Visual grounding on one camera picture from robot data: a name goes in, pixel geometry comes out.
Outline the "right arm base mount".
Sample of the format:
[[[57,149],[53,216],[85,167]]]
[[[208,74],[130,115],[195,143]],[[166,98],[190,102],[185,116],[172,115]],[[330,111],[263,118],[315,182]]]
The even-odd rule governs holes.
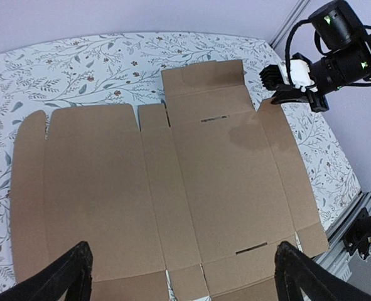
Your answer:
[[[360,258],[366,260],[371,255],[371,216],[366,208],[358,212],[343,235],[343,243],[350,256],[358,251]]]

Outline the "floral patterned table mat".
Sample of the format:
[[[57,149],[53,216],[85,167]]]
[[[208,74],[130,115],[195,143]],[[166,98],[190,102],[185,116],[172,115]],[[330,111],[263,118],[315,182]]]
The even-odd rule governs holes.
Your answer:
[[[15,283],[11,253],[11,171],[14,140],[26,117],[44,110],[164,100],[161,71],[205,61],[242,60],[255,108],[269,96],[259,72],[280,56],[255,38],[205,33],[124,33],[40,43],[0,54],[0,293]],[[329,249],[334,230],[361,192],[330,126],[308,105],[284,105],[313,188]]]

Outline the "brown cardboard box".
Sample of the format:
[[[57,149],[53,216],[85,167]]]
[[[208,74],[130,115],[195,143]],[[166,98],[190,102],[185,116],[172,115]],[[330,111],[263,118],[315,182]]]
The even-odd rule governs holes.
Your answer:
[[[164,103],[41,110],[14,142],[17,282],[80,241],[93,300],[275,300],[282,241],[328,240],[279,106],[252,105],[240,60],[162,72]]]

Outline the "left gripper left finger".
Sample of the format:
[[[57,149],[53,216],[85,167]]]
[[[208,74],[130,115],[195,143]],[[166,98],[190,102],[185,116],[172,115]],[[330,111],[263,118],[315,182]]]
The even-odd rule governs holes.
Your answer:
[[[42,271],[0,293],[0,300],[90,300],[93,255],[77,243]]]

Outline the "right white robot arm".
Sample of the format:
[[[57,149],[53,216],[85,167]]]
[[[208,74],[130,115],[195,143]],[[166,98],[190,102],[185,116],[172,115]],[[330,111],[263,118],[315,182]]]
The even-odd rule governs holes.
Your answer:
[[[322,55],[312,62],[291,54],[297,30],[314,27],[314,43]],[[326,95],[343,87],[371,87],[371,26],[364,25],[347,1],[326,3],[290,30],[284,60],[260,72],[261,82],[274,94],[272,105],[307,103],[314,113],[326,112]]]

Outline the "aluminium front rail frame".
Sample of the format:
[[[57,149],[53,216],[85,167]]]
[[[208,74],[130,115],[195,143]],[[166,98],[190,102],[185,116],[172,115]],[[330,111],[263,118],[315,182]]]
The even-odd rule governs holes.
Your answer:
[[[371,236],[361,232],[359,222],[371,216],[371,192],[360,192],[326,230],[330,249],[313,258],[317,264],[343,281],[352,275],[353,256],[363,261],[371,255]]]

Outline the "right aluminium corner post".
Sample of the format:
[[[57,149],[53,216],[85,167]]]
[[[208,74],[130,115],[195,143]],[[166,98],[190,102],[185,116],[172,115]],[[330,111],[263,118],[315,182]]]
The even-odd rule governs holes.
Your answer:
[[[304,13],[310,2],[311,0],[297,0],[291,12],[287,15],[285,21],[280,25],[279,29],[269,42],[273,49],[277,48],[288,37],[291,28]]]

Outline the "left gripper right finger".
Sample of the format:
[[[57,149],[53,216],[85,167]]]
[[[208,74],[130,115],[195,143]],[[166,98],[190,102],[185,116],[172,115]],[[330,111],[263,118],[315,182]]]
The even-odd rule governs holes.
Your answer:
[[[371,295],[332,275],[287,241],[276,250],[275,284],[279,300],[371,300]]]

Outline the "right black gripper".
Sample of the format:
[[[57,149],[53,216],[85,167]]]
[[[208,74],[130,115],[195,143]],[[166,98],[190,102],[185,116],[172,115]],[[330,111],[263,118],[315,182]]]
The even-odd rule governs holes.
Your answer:
[[[297,89],[276,91],[271,98],[271,104],[308,103],[312,112],[328,111],[329,105],[325,94],[321,91],[319,78],[315,74],[314,63],[301,53],[296,53],[294,59],[299,59],[307,64],[309,68],[307,74],[313,83],[308,85],[305,92],[301,92]]]

